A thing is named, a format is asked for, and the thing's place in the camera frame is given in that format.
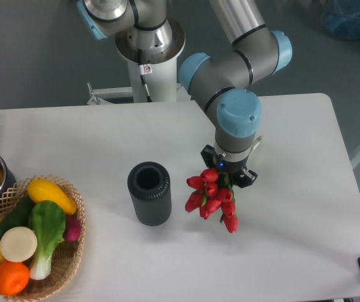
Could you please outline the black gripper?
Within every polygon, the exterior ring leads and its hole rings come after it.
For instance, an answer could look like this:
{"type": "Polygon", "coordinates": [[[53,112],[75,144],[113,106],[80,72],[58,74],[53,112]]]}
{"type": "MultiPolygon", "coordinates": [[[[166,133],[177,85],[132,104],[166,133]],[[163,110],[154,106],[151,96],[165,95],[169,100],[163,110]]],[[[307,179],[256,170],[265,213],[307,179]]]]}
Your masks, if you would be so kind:
{"type": "Polygon", "coordinates": [[[247,160],[251,148],[239,153],[224,151],[217,144],[213,147],[206,145],[200,152],[207,168],[215,168],[218,172],[226,173],[230,185],[245,188],[253,185],[258,174],[247,169],[247,160]]]}

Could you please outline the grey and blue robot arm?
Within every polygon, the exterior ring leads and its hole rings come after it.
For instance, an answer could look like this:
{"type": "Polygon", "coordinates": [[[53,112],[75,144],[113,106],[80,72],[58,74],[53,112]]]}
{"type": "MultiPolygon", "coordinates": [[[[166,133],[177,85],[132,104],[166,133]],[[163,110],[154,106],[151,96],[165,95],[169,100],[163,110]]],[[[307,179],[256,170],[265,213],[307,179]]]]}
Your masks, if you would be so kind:
{"type": "Polygon", "coordinates": [[[165,1],[77,2],[95,38],[115,39],[128,64],[133,100],[175,101],[182,85],[215,126],[215,143],[201,153],[206,166],[247,187],[257,179],[247,160],[258,143],[262,112],[247,87],[286,67],[293,51],[283,32],[268,30],[254,1],[212,1],[211,6],[232,51],[220,60],[195,53],[178,64],[185,34],[167,14],[165,1]]]}

